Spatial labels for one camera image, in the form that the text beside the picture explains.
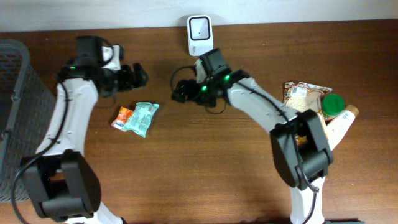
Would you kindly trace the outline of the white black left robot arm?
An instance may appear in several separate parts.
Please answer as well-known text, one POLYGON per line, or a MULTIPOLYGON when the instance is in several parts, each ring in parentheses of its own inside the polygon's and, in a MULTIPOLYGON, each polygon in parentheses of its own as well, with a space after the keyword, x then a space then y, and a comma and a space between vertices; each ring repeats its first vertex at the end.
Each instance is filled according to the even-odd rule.
POLYGON ((125 223, 101 199, 100 180, 84 158, 91 112, 99 97, 146 86, 141 64, 121 64, 124 48, 93 36, 77 37, 77 55, 57 74, 57 99, 45 137, 21 160, 22 181, 40 218, 59 223, 125 223))

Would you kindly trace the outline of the green lid spice jar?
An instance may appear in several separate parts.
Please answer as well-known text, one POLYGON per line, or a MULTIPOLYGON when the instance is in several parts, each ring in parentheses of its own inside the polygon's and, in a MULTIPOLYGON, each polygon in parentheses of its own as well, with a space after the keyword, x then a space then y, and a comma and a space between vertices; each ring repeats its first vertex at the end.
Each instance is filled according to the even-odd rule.
POLYGON ((322 98, 321 108, 323 117, 326 121, 330 121, 338 116, 345 109, 344 99, 337 94, 329 94, 322 98))

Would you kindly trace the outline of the teal tissue packet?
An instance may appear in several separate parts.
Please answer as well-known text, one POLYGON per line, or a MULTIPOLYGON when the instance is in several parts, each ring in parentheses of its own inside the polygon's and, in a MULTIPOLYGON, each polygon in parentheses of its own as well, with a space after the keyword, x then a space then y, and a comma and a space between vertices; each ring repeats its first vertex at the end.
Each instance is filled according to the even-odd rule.
POLYGON ((127 120, 122 127, 123 131, 134 131, 141 137, 146 137, 147 130, 150 127, 152 118, 159 108, 159 104, 150 102, 138 102, 133 111, 132 116, 127 120))

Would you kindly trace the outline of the brown breadcrumb bag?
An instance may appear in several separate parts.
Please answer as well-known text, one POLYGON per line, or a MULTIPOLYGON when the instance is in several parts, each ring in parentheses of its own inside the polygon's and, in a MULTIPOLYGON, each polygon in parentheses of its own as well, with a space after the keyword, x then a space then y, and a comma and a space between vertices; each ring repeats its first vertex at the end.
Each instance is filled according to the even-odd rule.
POLYGON ((306 82, 289 81, 283 84, 283 103, 299 112, 304 112, 309 109, 316 112, 317 116, 320 118, 326 139, 328 139, 321 101, 322 97, 331 91, 331 88, 324 86, 306 82))

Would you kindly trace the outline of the white cream tube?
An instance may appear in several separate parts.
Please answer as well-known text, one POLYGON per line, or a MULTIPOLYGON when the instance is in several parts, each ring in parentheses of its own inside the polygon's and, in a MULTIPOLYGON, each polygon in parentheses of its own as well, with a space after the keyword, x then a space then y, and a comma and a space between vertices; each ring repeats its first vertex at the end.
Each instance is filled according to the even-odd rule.
POLYGON ((358 115, 359 109, 353 105, 348 105, 337 117, 327 124, 326 133, 331 151, 339 145, 358 115))

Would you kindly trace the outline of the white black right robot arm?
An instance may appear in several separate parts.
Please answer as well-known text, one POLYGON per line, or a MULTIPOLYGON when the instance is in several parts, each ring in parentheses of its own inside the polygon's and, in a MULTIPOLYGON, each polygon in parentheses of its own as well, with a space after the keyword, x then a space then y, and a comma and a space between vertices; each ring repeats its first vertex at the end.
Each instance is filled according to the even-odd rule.
POLYGON ((219 99, 246 113, 270 137, 280 178, 290 187, 291 223, 325 223, 322 188, 332 149, 316 112, 299 112, 263 90, 244 70, 232 70, 220 49, 210 50, 188 66, 193 79, 170 78, 172 99, 214 108, 219 99))

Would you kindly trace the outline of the small orange white packet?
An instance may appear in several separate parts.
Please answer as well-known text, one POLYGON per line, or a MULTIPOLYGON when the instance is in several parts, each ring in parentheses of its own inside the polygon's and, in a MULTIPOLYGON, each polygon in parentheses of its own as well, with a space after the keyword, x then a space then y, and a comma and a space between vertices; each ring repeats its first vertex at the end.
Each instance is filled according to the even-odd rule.
POLYGON ((126 130, 123 129, 123 126, 128 122, 133 113, 133 110, 130 110, 129 108, 123 106, 120 107, 119 113, 116 119, 111 123, 111 126, 120 131, 126 132, 126 130))

